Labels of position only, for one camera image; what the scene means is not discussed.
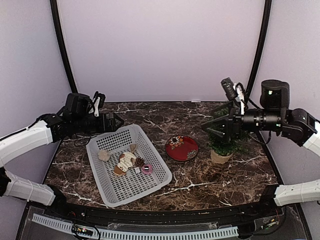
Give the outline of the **knit doll ornament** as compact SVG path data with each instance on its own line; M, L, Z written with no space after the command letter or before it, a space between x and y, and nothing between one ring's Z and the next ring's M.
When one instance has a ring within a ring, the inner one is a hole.
M114 167L113 173L117 176L126 175L130 168L134 167L134 161L137 157L132 152L124 152L119 156L119 162Z

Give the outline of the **beige fluffy ornament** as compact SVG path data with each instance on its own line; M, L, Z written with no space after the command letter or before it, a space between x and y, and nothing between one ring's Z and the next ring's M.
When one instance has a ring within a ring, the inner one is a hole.
M103 162L107 162L111 157L111 154L108 153L105 149L102 149L98 152L98 159Z

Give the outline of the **red floral plate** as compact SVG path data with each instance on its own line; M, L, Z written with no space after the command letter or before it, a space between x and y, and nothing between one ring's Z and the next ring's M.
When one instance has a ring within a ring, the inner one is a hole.
M165 143L165 151L175 161L186 162L198 154L199 147L193 138L185 135L175 135Z

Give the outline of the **small seashell ornament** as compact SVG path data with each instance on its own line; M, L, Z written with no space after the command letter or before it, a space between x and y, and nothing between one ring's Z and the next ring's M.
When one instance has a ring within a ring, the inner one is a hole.
M130 152L134 153L136 151L138 145L136 143L133 143L129 147L130 147Z

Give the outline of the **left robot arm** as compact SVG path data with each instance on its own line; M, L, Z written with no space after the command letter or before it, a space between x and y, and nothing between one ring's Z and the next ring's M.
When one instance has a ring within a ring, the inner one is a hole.
M82 93L70 93L57 113L45 113L34 123L0 139L0 195L50 206L60 218L71 213L66 197L52 185L40 184L19 177L5 169L15 158L36 148L59 142L78 133L112 133L124 125L116 113L101 113L105 95L93 98Z

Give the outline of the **white plastic basket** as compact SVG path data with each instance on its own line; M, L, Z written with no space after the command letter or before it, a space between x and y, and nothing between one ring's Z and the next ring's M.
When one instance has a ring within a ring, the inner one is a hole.
M167 164L136 124L92 138L86 151L103 203L110 208L150 195L172 180Z

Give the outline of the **black front rail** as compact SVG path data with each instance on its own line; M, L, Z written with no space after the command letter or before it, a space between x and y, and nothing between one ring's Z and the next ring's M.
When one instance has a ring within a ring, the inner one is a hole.
M87 222L98 226L111 223L137 225L184 225L217 222L219 225L246 225L258 220L275 219L283 222L287 211L282 207L265 208L258 202L240 206L182 211L121 210L65 203L47 206L44 211L52 216Z

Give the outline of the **right black frame post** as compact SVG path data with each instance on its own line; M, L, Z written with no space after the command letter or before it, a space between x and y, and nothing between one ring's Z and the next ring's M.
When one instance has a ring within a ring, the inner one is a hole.
M271 9L272 9L272 0L265 0L263 14L262 14L262 20L261 20L261 26L260 26L260 31L259 31L259 37L258 37L258 41L257 41L257 47L256 47L256 51L255 51L248 83L246 85L246 93L249 96L251 95L251 93L253 91L255 81L256 81L256 78L258 75L258 70L259 70L261 59L262 59L263 50L264 50L265 41L266 41L267 32L268 32Z

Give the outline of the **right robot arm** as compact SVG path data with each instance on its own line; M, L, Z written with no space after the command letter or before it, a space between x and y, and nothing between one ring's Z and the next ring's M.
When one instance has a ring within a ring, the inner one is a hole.
M250 97L242 83L233 83L228 77L221 81L227 99L231 102L228 114L201 125L201 128L224 142L240 136L242 131L268 131L287 138L299 147L320 154L320 121L302 108L290 109L290 85L268 79L261 83L260 106L247 107ZM255 213L266 217L276 207L320 201L320 181L313 180L292 185L268 185Z

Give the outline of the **brown pine cone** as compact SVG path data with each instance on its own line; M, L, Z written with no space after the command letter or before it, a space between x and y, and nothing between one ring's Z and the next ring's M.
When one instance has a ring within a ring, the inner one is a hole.
M135 168L142 168L143 166L145 165L145 160L141 157L137 157L135 160L134 160L134 163L133 163L133 166Z

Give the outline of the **pink ball ornament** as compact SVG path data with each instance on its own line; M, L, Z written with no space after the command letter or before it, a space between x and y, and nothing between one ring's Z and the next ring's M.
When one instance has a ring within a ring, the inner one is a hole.
M153 172L153 167L150 164L145 164L141 167L141 172L145 175L150 175Z

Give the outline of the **small potted christmas tree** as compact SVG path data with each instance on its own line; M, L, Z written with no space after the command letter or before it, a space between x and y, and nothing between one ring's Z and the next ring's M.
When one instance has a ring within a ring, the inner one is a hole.
M225 142L211 133L208 135L208 146L211 148L210 158L216 164L224 164L234 154L246 154L249 151L247 143L250 134L248 131L241 130L240 137L231 139L229 142Z

